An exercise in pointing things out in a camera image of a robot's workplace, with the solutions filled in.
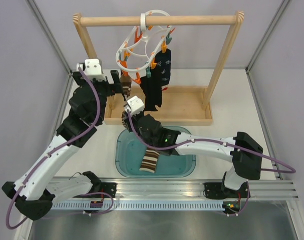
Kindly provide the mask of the brown striped sock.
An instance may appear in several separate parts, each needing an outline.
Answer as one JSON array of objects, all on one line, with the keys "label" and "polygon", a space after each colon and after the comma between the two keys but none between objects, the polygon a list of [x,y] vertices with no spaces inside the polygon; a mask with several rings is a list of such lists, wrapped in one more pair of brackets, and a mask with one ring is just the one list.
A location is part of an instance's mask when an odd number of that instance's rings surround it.
[{"label": "brown striped sock", "polygon": [[129,75],[124,75],[123,73],[120,76],[120,83],[123,88],[124,96],[128,98],[131,92],[132,79]]},{"label": "brown striped sock", "polygon": [[139,171],[155,173],[159,156],[160,153],[151,148],[147,148],[141,161]]}]

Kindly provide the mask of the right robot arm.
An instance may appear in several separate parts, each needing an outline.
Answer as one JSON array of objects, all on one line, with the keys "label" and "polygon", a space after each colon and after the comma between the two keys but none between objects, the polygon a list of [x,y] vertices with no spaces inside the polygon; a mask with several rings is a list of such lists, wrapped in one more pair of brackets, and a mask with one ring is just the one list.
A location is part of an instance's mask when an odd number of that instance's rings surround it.
[{"label": "right robot arm", "polygon": [[207,197],[216,199],[240,195],[248,180],[261,177],[262,147],[247,133],[238,132],[234,137],[204,138],[179,130],[163,127],[150,114],[122,113],[122,124],[146,146],[148,153],[164,156],[203,155],[232,163],[220,183],[204,185]]}]

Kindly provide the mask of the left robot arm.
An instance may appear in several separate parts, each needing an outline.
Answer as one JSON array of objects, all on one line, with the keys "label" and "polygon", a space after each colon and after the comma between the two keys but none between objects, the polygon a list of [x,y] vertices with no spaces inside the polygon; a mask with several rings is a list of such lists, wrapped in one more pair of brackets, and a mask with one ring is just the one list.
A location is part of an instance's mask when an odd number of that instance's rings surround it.
[{"label": "left robot arm", "polygon": [[77,153],[94,135],[96,128],[104,121],[107,98],[123,94],[120,75],[110,71],[113,83],[99,71],[73,72],[78,87],[69,100],[68,116],[56,130],[49,146],[33,166],[18,180],[7,181],[3,192],[11,199],[6,218],[10,218],[13,207],[33,221],[43,218],[56,203],[72,197],[95,198],[101,193],[101,180],[91,171],[59,184],[51,179],[65,162]]}]

